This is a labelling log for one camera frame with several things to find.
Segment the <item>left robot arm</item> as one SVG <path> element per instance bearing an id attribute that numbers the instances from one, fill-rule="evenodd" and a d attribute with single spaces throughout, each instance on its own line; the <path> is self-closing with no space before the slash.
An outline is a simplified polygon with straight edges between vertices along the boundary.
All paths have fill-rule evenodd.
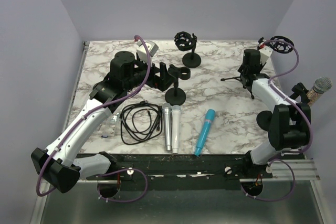
<path id="1" fill-rule="evenodd" d="M 80 149 L 96 128 L 109 118 L 118 106 L 130 98 L 130 90 L 139 92 L 143 85 L 165 91 L 176 80 L 174 66 L 159 67 L 140 61 L 129 51 L 117 52 L 110 71 L 96 83 L 84 108 L 71 125 L 45 149 L 36 148 L 31 158 L 39 179 L 66 193 L 78 180 L 100 174 L 104 179 L 116 175 L 116 166 L 106 153 L 77 158 Z"/>

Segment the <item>white microphone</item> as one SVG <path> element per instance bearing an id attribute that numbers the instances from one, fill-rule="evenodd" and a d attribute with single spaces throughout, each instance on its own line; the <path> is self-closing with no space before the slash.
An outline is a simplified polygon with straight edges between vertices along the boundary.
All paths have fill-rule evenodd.
<path id="1" fill-rule="evenodd" d="M 179 140 L 180 140 L 180 119 L 181 119 L 181 107 L 179 105 L 172 106 L 172 153 L 177 154 L 179 152 Z"/>

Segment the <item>teal microphone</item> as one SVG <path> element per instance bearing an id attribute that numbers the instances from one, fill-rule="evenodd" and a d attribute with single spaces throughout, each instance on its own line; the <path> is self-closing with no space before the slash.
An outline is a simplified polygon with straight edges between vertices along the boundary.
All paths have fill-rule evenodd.
<path id="1" fill-rule="evenodd" d="M 205 120 L 201 129 L 201 132 L 198 136 L 198 140 L 197 140 L 197 144 L 196 144 L 196 148 L 195 148 L 195 152 L 194 155 L 195 156 L 200 156 L 202 149 L 204 147 L 204 144 L 206 142 L 208 133 L 210 131 L 212 122 L 215 119 L 215 110 L 213 109 L 209 109 L 206 114 L 205 114 Z"/>

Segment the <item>silver microphone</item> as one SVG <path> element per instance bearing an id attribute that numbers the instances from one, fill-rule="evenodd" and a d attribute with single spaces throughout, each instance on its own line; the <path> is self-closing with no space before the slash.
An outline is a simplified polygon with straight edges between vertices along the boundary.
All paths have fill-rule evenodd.
<path id="1" fill-rule="evenodd" d="M 172 129 L 171 129 L 171 105 L 164 103 L 162 105 L 165 146 L 167 151 L 172 150 Z"/>

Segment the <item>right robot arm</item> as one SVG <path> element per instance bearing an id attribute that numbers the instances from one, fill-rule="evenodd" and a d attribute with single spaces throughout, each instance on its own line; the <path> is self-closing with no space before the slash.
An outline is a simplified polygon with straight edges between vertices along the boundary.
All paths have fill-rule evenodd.
<path id="1" fill-rule="evenodd" d="M 249 178 L 260 172 L 272 157 L 310 143 L 310 107 L 298 103 L 277 88 L 270 77 L 262 73 L 270 49 L 246 49 L 238 69 L 240 82 L 252 98 L 259 98 L 268 108 L 257 115 L 257 124 L 268 133 L 268 140 L 249 152 L 250 160 L 241 165 Z"/>

